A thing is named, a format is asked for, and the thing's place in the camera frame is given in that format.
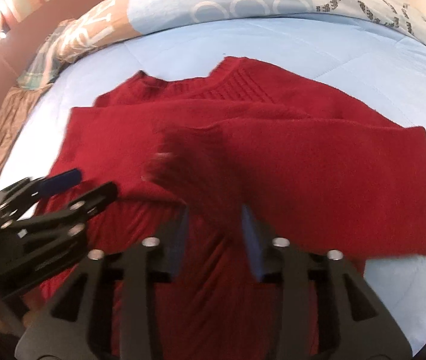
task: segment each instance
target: bed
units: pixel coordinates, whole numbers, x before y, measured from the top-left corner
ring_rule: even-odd
[[[225,56],[273,63],[336,87],[401,126],[426,129],[426,47],[387,26],[305,13],[162,29],[143,30],[152,34],[110,45],[62,71],[24,125],[0,190],[48,174],[72,107],[90,107],[137,71],[168,81],[205,77]],[[426,257],[370,260],[365,278],[419,353],[426,344]]]

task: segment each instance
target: red fabric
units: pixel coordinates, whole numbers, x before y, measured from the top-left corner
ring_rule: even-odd
[[[180,278],[156,288],[166,360],[262,359],[270,345],[277,294],[249,273],[242,202],[309,251],[360,260],[426,254],[425,130],[247,58],[174,83],[139,73],[95,107],[73,109],[51,174],[72,167],[88,182],[41,212],[110,180],[120,190],[90,222],[91,247],[125,249],[179,201],[191,207]],[[45,282],[43,294],[66,275]]]

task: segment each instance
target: ribbed neckline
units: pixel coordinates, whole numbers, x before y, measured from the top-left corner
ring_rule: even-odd
[[[227,56],[207,77],[196,77],[179,81],[165,81],[149,76],[144,71],[139,71],[133,77],[133,81],[138,81],[137,84],[144,86],[145,89],[160,89],[165,97],[191,97],[197,92],[206,92],[222,84],[240,68],[245,60],[247,60],[245,57],[237,58]]]

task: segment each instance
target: headboard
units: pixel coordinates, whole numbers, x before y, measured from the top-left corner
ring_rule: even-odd
[[[0,41],[0,107],[37,48],[60,21],[77,19],[103,0],[50,0]]]

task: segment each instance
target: light blue bedsheet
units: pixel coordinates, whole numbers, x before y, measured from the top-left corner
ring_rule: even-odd
[[[116,44],[66,69],[40,100],[0,177],[0,189],[48,173],[71,107],[143,70],[164,80],[207,76],[225,56],[267,61],[329,84],[402,126],[426,128],[426,47],[342,16],[240,19],[176,28]],[[426,257],[369,261],[366,279],[413,351],[426,343]]]

